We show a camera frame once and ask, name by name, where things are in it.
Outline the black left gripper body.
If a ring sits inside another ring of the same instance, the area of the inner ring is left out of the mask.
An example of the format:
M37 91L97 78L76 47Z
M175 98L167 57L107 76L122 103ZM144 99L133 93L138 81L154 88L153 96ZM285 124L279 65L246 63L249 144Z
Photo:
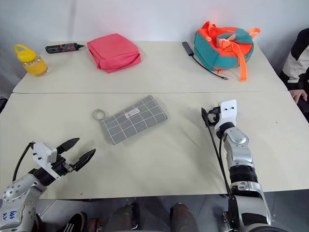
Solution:
M57 156L56 161L51 165L53 171L58 175L66 175L73 171L73 167L66 163L66 159L62 156Z

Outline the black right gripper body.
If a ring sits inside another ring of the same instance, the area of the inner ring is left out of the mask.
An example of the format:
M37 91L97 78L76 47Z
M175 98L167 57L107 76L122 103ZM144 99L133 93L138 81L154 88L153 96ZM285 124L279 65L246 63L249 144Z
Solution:
M208 125L215 126L219 122L220 113L221 113L221 110L219 106L210 109L207 112Z

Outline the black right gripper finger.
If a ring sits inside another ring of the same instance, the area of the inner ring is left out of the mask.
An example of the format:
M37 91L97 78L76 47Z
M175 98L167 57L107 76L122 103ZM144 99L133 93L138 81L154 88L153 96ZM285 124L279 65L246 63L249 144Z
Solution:
M205 122L205 125L208 126L208 112L203 107L201 108L201 116L203 121Z

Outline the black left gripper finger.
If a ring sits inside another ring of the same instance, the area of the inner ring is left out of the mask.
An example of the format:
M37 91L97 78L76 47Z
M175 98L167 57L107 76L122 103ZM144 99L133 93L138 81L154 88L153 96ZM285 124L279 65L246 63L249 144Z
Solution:
M96 149L92 149L88 152L86 152L85 154L83 154L79 160L72 165L72 168L74 171L79 171L81 168L83 168L86 164L89 163L89 161L92 159L92 157L94 156L96 152Z
M67 141L65 141L64 143L62 143L61 145L59 145L56 150L57 150L57 154L61 155L64 152L67 152L68 150L70 150L72 147L75 146L75 144L80 140L80 138L73 138L73 139L69 139Z

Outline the person's bare hand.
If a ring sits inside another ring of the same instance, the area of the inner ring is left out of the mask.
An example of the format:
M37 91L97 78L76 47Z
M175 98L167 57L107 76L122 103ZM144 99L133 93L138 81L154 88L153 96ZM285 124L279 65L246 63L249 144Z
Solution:
M307 93L303 89L296 89L296 90L289 90L293 100L295 103L298 103L299 99L303 99L304 101L307 101Z

